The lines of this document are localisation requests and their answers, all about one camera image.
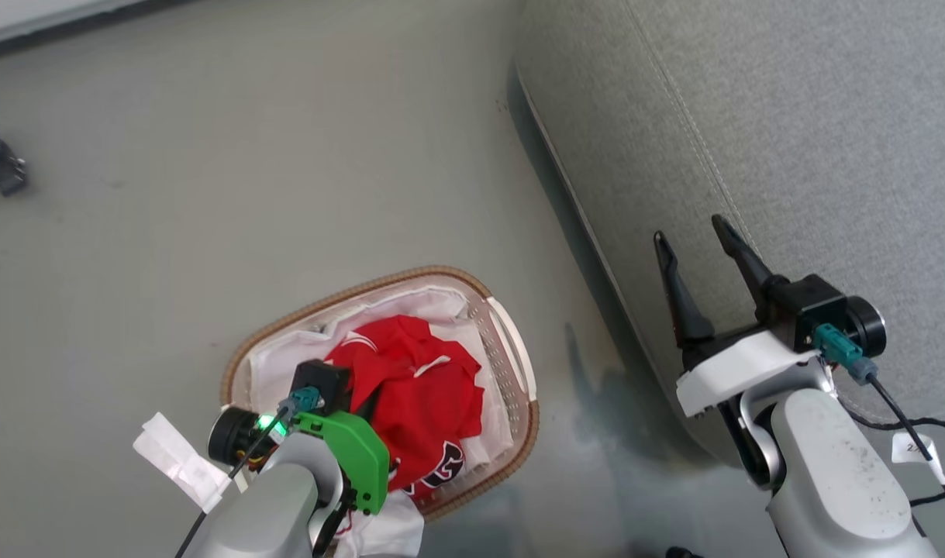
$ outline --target sofa seam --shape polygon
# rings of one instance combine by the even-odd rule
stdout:
[[[699,166],[703,170],[703,174],[706,176],[706,180],[710,183],[710,190],[715,191],[716,194],[719,195],[721,204],[725,205],[727,207],[727,212],[734,216],[734,219],[738,225],[738,229],[744,233],[748,243],[751,244],[751,247],[756,253],[759,253],[760,257],[758,245],[755,243],[755,239],[752,237],[750,230],[748,230],[748,225],[745,223],[740,209],[737,208],[737,205],[734,202],[734,197],[730,193],[730,188],[727,187],[727,183],[725,183],[723,180],[723,175],[720,174],[720,169],[717,167],[717,163],[713,160],[713,155],[710,155],[709,149],[706,147],[706,141],[699,132],[699,128],[696,126],[696,122],[692,118],[692,113],[689,111],[689,107],[685,104],[685,100],[682,99],[678,85],[675,84],[674,78],[670,73],[668,73],[667,65],[664,63],[664,60],[661,59],[661,55],[657,52],[655,46],[652,45],[652,42],[648,38],[648,34],[645,32],[645,28],[643,28],[641,18],[634,11],[634,7],[632,7],[630,3],[626,3],[626,8],[628,15],[631,18],[631,22],[634,24],[636,29],[636,34],[647,49],[645,54],[648,57],[649,63],[652,64],[652,68],[655,71],[657,79],[659,79],[661,89],[663,89],[666,98],[668,98],[668,102],[671,103],[671,108],[674,110],[678,121],[680,121],[682,132],[684,132],[685,138],[688,139],[689,145],[692,147],[692,152],[695,153],[696,160],[698,160]],[[678,100],[678,102],[681,103],[681,109],[675,104],[675,100]],[[692,135],[689,134],[689,130],[692,130],[696,141],[693,141]],[[703,158],[704,156],[706,156],[706,159],[709,159],[709,164],[706,163],[706,159]]]

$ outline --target green bracket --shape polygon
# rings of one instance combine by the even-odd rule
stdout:
[[[386,501],[390,451],[372,426],[358,415],[335,411],[322,417],[298,413],[292,419],[295,428],[316,436],[338,459],[355,490],[355,505],[363,513],[379,513]]]

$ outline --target robotic arm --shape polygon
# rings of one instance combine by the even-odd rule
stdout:
[[[655,234],[657,260],[685,373],[677,396],[688,417],[715,409],[792,558],[936,558],[903,488],[836,399],[827,360],[859,384],[886,346],[868,301],[820,276],[776,275],[720,215],[713,227],[755,300],[757,324],[714,332]]]

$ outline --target white label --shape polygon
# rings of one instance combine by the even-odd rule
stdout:
[[[919,434],[919,438],[926,446],[926,451],[930,452],[930,456],[936,460],[937,448],[934,447],[933,440],[923,434]],[[926,459],[916,447],[916,442],[912,441],[909,432],[893,434],[893,463],[926,463]]]

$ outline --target red clothing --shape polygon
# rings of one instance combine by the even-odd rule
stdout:
[[[397,315],[348,333],[328,354],[352,371],[351,412],[382,386],[372,428],[390,450],[390,491],[420,498],[454,478],[459,440],[482,434],[479,363],[457,342],[430,335],[420,318]]]

